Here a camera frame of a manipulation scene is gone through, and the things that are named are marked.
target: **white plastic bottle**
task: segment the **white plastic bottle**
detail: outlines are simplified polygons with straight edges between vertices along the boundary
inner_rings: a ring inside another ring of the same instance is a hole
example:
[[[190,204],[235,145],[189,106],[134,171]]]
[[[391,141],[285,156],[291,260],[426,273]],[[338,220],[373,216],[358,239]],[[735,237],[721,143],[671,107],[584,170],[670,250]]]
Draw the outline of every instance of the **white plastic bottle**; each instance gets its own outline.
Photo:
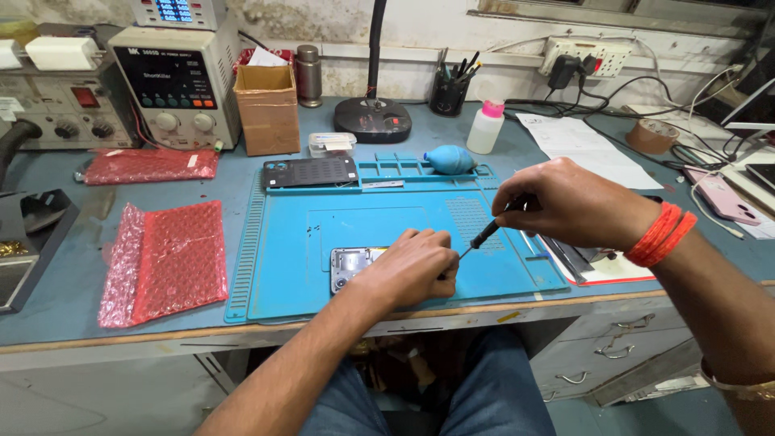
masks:
[[[504,102],[501,100],[485,100],[482,109],[477,110],[474,124],[468,133],[466,147],[476,154],[489,154],[495,145],[495,140],[503,127]]]

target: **jeans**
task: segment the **jeans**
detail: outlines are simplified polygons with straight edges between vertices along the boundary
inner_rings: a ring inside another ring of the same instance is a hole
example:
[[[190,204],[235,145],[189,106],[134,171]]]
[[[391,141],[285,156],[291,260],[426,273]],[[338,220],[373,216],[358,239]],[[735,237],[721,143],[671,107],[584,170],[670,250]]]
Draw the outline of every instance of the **jeans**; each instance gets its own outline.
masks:
[[[467,351],[465,380],[453,394],[442,436],[555,435],[522,343],[491,328]],[[301,435],[389,436],[374,399],[349,359],[334,372]]]

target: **cardboard box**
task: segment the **cardboard box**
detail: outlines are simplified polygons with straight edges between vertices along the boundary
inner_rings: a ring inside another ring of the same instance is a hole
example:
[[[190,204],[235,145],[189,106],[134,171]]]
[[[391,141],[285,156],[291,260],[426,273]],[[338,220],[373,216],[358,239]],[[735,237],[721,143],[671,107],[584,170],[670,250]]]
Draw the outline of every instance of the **cardboard box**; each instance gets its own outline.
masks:
[[[248,156],[301,151],[293,65],[240,65],[234,92]]]

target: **pink iphone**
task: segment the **pink iphone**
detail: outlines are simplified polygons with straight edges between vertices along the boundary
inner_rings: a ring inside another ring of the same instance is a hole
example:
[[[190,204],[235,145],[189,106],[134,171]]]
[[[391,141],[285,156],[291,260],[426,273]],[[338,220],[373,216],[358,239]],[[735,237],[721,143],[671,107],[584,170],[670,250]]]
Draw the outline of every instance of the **pink iphone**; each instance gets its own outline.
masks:
[[[684,168],[684,173],[686,173],[686,176],[691,180],[692,184],[702,180],[702,182],[697,185],[697,190],[721,218],[737,221],[738,223],[749,224],[751,226],[758,226],[761,224],[756,216],[751,213],[751,206],[748,206],[737,196],[735,191],[732,191],[732,188],[727,185],[720,174],[704,177],[708,171],[695,167]]]

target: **metal thermos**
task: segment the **metal thermos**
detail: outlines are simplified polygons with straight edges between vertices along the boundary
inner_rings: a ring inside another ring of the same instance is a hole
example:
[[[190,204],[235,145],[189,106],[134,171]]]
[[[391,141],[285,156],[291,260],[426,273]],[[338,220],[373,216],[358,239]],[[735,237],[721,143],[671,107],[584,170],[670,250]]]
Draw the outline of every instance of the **metal thermos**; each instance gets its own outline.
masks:
[[[318,47],[303,45],[296,48],[296,75],[298,77],[298,104],[316,108],[323,104],[322,75]]]

